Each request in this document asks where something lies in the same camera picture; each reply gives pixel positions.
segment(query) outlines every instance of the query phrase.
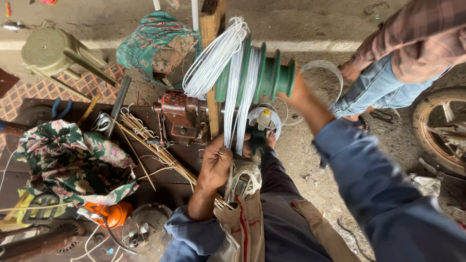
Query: plastic bottle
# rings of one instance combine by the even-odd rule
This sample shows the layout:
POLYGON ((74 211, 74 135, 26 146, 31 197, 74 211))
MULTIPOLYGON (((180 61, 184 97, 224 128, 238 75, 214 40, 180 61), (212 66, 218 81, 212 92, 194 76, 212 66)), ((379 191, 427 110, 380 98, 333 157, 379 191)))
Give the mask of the plastic bottle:
POLYGON ((269 127, 271 119, 272 112, 270 112, 269 109, 264 109, 264 111, 262 111, 257 118, 257 122, 259 123, 258 129, 264 130, 266 127, 269 127))

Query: brown checkered shirt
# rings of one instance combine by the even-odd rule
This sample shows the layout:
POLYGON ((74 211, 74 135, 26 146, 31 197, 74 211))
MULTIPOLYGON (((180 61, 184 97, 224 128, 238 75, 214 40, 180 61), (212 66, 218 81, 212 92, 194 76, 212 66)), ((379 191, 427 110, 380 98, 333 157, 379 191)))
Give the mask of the brown checkered shirt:
POLYGON ((412 0, 379 28, 353 55, 355 69, 392 53, 396 78, 422 83, 466 62, 466 0, 412 0))

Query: orange container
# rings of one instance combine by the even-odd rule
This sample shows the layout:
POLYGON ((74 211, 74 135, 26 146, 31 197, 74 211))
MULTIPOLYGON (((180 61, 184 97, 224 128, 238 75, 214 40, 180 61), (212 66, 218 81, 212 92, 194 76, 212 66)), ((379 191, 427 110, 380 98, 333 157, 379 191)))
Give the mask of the orange container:
POLYGON ((102 215, 102 219, 94 219, 103 228, 106 228, 104 222, 107 221, 110 229, 122 226, 126 218, 131 214, 134 209, 133 206, 125 201, 118 202, 116 205, 104 206, 94 203, 86 203, 84 208, 94 214, 102 215))

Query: decorative tile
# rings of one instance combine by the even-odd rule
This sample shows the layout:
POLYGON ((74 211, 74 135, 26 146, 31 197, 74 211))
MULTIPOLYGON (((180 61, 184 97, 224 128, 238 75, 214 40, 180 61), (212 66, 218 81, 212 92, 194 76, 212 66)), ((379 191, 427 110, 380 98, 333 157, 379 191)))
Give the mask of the decorative tile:
MULTIPOLYGON (((110 77, 121 82, 125 68, 118 63, 109 65, 104 72, 110 77)), ((117 87, 110 86, 102 79, 96 77, 90 72, 82 72, 82 78, 79 81, 74 80, 65 73, 59 73, 55 78, 68 83, 72 88, 81 90, 87 96, 95 97, 98 92, 102 93, 99 103, 114 104, 116 99, 117 87)), ((70 92, 51 83, 47 79, 40 80, 37 83, 17 82, 1 99, 0 99, 0 119, 4 121, 13 121, 18 116, 18 111, 25 98, 73 100, 84 102, 82 98, 72 95, 70 92)), ((0 134, 0 154, 6 145, 5 135, 0 134)))

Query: hand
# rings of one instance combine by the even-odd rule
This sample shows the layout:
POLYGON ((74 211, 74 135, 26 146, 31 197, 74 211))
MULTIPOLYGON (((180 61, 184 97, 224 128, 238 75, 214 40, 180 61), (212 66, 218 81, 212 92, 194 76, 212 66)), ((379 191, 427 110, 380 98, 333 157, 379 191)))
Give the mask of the hand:
POLYGON ((277 92, 277 96, 283 99, 289 106, 298 109, 302 105, 303 100, 311 95, 309 88, 306 85, 306 80, 300 74, 300 68, 296 66, 295 84, 293 92, 288 97, 285 93, 277 92))
POLYGON ((198 186, 209 191, 217 191, 217 188, 225 184, 230 174, 233 152, 223 147, 223 144, 224 136, 221 134, 210 141, 204 151, 198 186))
POLYGON ((346 63, 340 67, 340 71, 345 79, 352 81, 356 80, 362 72, 361 70, 352 67, 351 61, 346 61, 346 63))

